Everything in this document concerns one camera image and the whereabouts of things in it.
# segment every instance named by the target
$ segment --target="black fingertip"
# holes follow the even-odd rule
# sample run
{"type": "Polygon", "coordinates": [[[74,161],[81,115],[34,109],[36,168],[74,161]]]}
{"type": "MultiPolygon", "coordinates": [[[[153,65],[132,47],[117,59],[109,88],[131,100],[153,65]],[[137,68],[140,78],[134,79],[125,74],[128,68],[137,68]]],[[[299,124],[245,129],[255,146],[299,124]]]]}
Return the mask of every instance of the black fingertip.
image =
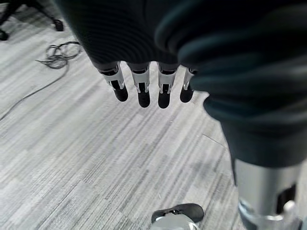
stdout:
{"type": "Polygon", "coordinates": [[[146,108],[150,104],[150,95],[149,92],[138,93],[139,104],[141,107],[146,108]]]}
{"type": "Polygon", "coordinates": [[[165,109],[169,105],[170,93],[159,93],[158,104],[159,107],[165,109]]]}
{"type": "Polygon", "coordinates": [[[117,99],[119,99],[121,102],[125,102],[128,99],[128,92],[126,86],[124,86],[123,89],[114,90],[114,93],[117,99]]]}
{"type": "Polygon", "coordinates": [[[190,86],[188,86],[188,89],[185,90],[183,87],[181,89],[181,93],[180,93],[180,100],[183,102],[183,103],[187,103],[189,102],[192,97],[193,97],[193,93],[194,91],[191,89],[190,86]]]}

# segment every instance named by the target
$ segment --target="black cable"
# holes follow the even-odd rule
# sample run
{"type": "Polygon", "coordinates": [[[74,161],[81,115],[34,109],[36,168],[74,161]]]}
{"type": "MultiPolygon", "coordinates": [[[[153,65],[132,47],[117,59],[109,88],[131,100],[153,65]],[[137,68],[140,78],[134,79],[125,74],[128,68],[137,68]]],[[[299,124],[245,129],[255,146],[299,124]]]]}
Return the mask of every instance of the black cable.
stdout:
{"type": "Polygon", "coordinates": [[[69,71],[69,60],[74,59],[75,57],[77,57],[79,54],[81,53],[81,46],[79,42],[66,42],[63,43],[59,46],[56,45],[50,45],[47,49],[46,49],[46,56],[47,56],[47,60],[46,61],[40,61],[40,60],[36,60],[46,66],[48,66],[50,69],[61,69],[64,66],[66,66],[66,70],[64,71],[64,73],[58,77],[57,79],[55,79],[54,81],[52,81],[51,83],[45,85],[44,87],[26,95],[25,97],[23,97],[22,99],[20,99],[18,102],[16,102],[1,118],[0,121],[2,121],[7,115],[9,115],[14,108],[16,108],[22,101],[24,101],[25,99],[33,96],[34,94],[44,90],[45,88],[49,87],[50,85],[53,85],[54,83],[56,83],[57,81],[61,80],[69,71]],[[70,44],[74,44],[77,45],[77,52],[73,53],[73,54],[68,54],[69,50],[68,50],[68,46],[70,44]]]}

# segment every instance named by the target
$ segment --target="striped carpet floor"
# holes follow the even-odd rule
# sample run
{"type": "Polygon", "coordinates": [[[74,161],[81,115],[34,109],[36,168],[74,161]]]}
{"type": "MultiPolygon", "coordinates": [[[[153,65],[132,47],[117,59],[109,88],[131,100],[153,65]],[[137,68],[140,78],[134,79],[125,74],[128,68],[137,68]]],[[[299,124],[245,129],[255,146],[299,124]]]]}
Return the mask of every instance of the striped carpet floor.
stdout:
{"type": "MultiPolygon", "coordinates": [[[[35,62],[46,47],[75,40],[33,9],[3,28],[11,38],[0,43],[0,116],[65,71],[35,62]]],[[[170,106],[160,109],[152,63],[152,102],[143,109],[129,68],[121,67],[124,103],[82,52],[63,79],[0,122],[0,229],[147,230],[153,211],[194,202],[206,213],[201,230],[243,230],[226,142],[202,108],[206,94],[180,102],[180,67],[170,106]]],[[[302,176],[301,216],[306,189],[302,176]]]]}

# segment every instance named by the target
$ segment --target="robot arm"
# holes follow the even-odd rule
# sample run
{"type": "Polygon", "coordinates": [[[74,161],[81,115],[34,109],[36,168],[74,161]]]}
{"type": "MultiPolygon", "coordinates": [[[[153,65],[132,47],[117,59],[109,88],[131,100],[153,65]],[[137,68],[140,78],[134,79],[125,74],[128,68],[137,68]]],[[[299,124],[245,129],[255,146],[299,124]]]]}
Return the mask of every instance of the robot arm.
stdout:
{"type": "MultiPolygon", "coordinates": [[[[197,69],[183,90],[210,94],[204,108],[227,139],[244,225],[301,228],[287,224],[298,219],[307,156],[305,0],[54,1],[98,69],[119,60],[197,69]]],[[[160,93],[174,77],[160,79],[160,93]]]]}

